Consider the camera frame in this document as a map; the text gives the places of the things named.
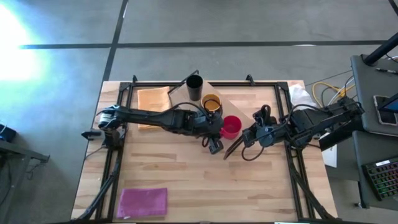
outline sunlight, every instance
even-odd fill
[[[38,78],[37,60],[33,50],[19,50],[29,42],[27,32],[7,8],[0,4],[0,80],[31,80]]]

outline concrete floor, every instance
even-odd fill
[[[111,43],[121,3],[0,2],[0,119],[18,131],[19,144],[51,155],[33,180],[24,181],[11,223],[70,218],[87,145],[80,133],[92,124],[109,54],[109,49],[13,47]],[[397,19],[385,0],[138,0],[127,6],[119,42],[384,40],[397,32]],[[219,80],[242,80],[250,73],[258,80],[312,83],[349,70],[351,55],[376,47],[119,49],[109,79],[135,74],[139,80],[180,80],[199,69],[205,78]],[[327,82],[342,86],[351,75]],[[354,208],[354,182],[330,179],[330,184],[340,218],[375,223],[398,218],[388,210]]]

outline pink cloth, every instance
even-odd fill
[[[123,189],[118,218],[166,215],[167,188]]]

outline desk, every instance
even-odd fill
[[[361,56],[352,56],[351,66],[358,100],[365,110],[362,114],[363,128],[372,133],[398,136],[397,127],[379,123],[373,100],[374,95],[392,97],[397,93],[398,75],[378,72],[376,68],[398,70],[398,63],[380,59],[376,66],[371,67],[363,63]]]
[[[303,81],[289,81],[289,85],[296,83],[303,86]],[[119,84],[120,82],[104,82],[98,111],[115,104]],[[134,87],[133,108],[137,108],[136,91],[139,89],[142,88]],[[216,87],[216,90],[250,119],[253,112],[259,110],[263,104],[270,105],[272,115],[278,117],[273,88],[221,86]],[[97,125],[98,118],[93,127],[96,128]],[[243,161],[241,149],[237,149],[224,161],[225,149],[211,155],[208,149],[200,146],[200,140],[170,133],[160,134],[154,142],[153,138],[146,138],[138,133],[136,127],[137,124],[129,124],[117,198],[123,188],[167,187],[168,211],[165,217],[138,220],[118,220],[114,217],[115,222],[297,220],[283,144],[268,147],[254,162]],[[99,148],[100,144],[101,141],[90,142],[88,152]],[[255,155],[257,151],[247,153]],[[98,193],[105,155],[105,150],[99,151],[85,161],[72,218],[81,215]],[[336,217],[321,151],[315,147],[307,147],[303,151],[303,157],[312,192],[328,212]],[[301,201],[305,210],[302,194]]]
[[[398,156],[398,138],[369,134],[361,131],[353,132],[355,153],[359,169],[362,197],[365,204],[372,207],[386,208],[398,211],[398,198],[389,197],[379,201],[373,194],[371,186],[366,180],[362,165],[383,161]]]

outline red cup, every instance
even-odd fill
[[[224,118],[224,126],[221,128],[220,134],[226,139],[234,139],[238,136],[242,128],[242,122],[237,116],[227,116]]]

